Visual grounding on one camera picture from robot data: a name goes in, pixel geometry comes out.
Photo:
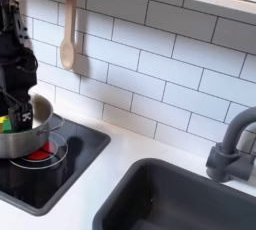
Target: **pot handle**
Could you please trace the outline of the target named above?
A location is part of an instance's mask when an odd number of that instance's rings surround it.
[[[51,131],[54,131],[54,130],[58,130],[64,125],[65,119],[63,117],[61,117],[60,115],[57,115],[57,114],[55,114],[55,116],[57,116],[61,120],[61,123],[58,126],[55,126],[55,127],[51,128],[51,129],[48,129],[48,130],[39,130],[37,132],[37,135],[41,135],[41,134],[46,133],[46,132],[51,132]]]

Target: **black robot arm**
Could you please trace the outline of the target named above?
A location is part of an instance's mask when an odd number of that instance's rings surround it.
[[[37,60],[24,46],[27,29],[19,3],[0,0],[0,117],[8,116],[12,131],[32,128],[29,89],[37,84]]]

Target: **black induction cooktop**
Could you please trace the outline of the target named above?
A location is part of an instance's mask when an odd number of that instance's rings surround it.
[[[53,116],[50,126],[58,123]],[[106,134],[66,120],[39,151],[0,160],[0,199],[35,216],[48,213],[109,142]]]

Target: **wooden spoon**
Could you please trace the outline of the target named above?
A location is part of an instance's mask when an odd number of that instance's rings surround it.
[[[60,46],[60,58],[66,70],[70,70],[75,59],[76,0],[67,0],[65,13],[65,34]]]

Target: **black sink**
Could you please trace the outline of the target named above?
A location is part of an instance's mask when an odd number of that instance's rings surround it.
[[[93,230],[255,230],[256,198],[172,164],[136,162]]]

